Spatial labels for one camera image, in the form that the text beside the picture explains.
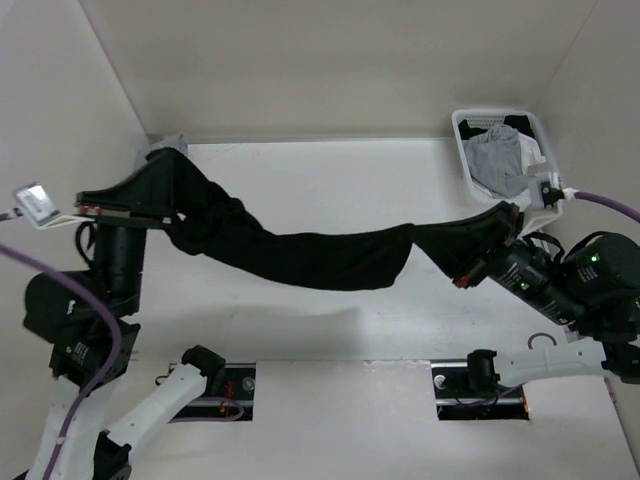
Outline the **black tank top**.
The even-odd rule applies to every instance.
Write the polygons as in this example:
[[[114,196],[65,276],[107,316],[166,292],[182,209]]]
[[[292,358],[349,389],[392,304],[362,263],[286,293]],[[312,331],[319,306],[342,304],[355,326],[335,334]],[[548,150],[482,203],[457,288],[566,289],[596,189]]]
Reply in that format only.
[[[355,234],[274,234],[175,150],[174,208],[167,234],[186,254],[204,255],[266,280],[328,291],[392,286],[414,244],[415,224]]]

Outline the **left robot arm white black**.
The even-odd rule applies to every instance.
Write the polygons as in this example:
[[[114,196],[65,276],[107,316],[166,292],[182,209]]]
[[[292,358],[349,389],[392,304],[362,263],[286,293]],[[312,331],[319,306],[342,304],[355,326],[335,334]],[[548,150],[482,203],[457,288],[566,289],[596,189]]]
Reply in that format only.
[[[225,360],[189,348],[168,378],[127,416],[104,423],[140,327],[146,238],[176,225],[180,190],[197,176],[180,151],[162,148],[121,183],[77,195],[74,222],[94,232],[83,271],[61,272],[12,247],[3,256],[34,269],[24,327],[51,348],[54,397],[29,479],[126,479],[135,455],[198,397],[224,387]]]

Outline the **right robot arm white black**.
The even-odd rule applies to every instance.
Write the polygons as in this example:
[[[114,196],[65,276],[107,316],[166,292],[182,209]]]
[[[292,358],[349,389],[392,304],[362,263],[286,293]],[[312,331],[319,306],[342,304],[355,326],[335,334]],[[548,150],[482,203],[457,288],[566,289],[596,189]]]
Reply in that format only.
[[[547,378],[616,376],[639,381],[639,247],[629,237],[596,231],[565,250],[507,202],[474,217],[416,227],[414,243],[459,289],[490,279],[554,324],[572,343],[512,355],[468,354],[464,384],[494,395]]]

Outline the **folded grey tank top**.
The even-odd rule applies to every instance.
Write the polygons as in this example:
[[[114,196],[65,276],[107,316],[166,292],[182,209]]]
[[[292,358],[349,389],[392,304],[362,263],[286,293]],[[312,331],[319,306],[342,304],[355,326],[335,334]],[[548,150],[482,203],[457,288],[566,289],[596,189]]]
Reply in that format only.
[[[161,150],[163,148],[172,148],[185,156],[189,155],[189,142],[185,133],[178,133],[165,137],[152,137],[150,138],[150,144],[140,149],[137,153],[136,160],[134,161],[134,169],[138,170],[147,163],[147,157],[154,151]]]

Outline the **grey tank top in basket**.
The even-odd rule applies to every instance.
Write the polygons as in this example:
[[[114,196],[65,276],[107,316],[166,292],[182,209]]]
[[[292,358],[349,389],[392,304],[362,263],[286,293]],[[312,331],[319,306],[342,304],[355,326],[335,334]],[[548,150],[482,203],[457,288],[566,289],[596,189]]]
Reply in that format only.
[[[506,125],[463,141],[472,179],[494,198],[515,198],[527,187],[522,163],[522,135]]]

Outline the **white tank top in basket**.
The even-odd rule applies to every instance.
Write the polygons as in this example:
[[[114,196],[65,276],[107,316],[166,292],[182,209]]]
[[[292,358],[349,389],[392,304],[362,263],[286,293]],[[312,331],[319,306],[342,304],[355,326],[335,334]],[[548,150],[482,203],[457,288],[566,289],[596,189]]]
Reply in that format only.
[[[507,198],[507,199],[502,199],[502,198],[494,198],[490,195],[490,193],[485,190],[484,188],[482,188],[479,184],[477,184],[471,177],[471,183],[472,183],[472,187],[475,189],[475,191],[483,198],[483,199],[488,199],[488,200],[505,200],[505,201],[509,201],[509,202],[514,202],[516,204],[518,204],[521,207],[526,207],[529,202],[530,202],[530,197],[529,197],[529,178],[528,178],[528,173],[529,173],[529,169],[531,167],[534,166],[538,166],[538,165],[545,165],[546,164],[546,158],[545,156],[542,154],[541,149],[539,147],[539,144],[536,140],[521,134],[521,146],[522,146],[522,163],[523,163],[523,170],[527,179],[527,187],[525,188],[524,192],[520,195],[518,195],[515,198]]]

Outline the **white plastic basket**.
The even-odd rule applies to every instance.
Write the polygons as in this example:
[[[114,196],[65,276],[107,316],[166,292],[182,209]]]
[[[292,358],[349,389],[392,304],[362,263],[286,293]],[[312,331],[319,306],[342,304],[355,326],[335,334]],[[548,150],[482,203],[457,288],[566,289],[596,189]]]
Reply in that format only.
[[[526,207],[535,180],[561,179],[550,141],[533,113],[467,108],[454,111],[451,122],[464,180],[476,201]]]

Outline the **black garment in basket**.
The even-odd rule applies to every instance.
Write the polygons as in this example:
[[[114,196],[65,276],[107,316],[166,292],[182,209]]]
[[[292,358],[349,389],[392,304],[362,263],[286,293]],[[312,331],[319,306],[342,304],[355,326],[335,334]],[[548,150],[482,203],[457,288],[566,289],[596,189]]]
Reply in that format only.
[[[536,139],[529,117],[526,115],[471,116],[458,123],[458,131],[462,140],[469,140],[472,137],[485,133],[494,125],[506,125],[523,135]]]

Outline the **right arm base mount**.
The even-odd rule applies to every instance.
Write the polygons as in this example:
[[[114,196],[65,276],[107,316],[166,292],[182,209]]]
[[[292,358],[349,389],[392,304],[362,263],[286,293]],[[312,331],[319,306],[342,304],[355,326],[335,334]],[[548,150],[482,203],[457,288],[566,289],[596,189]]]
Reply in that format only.
[[[524,389],[498,386],[488,392],[471,388],[465,361],[430,364],[436,414],[441,421],[528,421]]]

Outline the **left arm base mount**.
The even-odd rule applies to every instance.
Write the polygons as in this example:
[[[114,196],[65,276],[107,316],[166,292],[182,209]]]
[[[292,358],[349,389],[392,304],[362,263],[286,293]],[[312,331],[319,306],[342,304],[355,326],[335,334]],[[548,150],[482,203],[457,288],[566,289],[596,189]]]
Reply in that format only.
[[[250,422],[254,416],[256,365],[228,365],[220,380],[209,380],[204,393],[171,420],[186,422]]]

